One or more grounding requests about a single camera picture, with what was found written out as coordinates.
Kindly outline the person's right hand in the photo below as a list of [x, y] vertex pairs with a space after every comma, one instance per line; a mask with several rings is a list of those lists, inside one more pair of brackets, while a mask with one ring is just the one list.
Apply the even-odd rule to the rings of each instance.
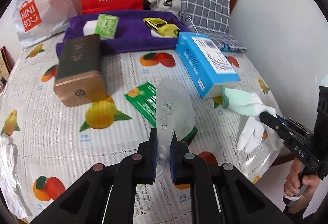
[[312, 199], [316, 189], [318, 188], [321, 180], [316, 174], [305, 175], [301, 180], [299, 178], [302, 169], [302, 162], [295, 158], [291, 168], [290, 173], [286, 178], [284, 184], [284, 193], [288, 197], [296, 196], [300, 193], [301, 185], [306, 186], [301, 197]]

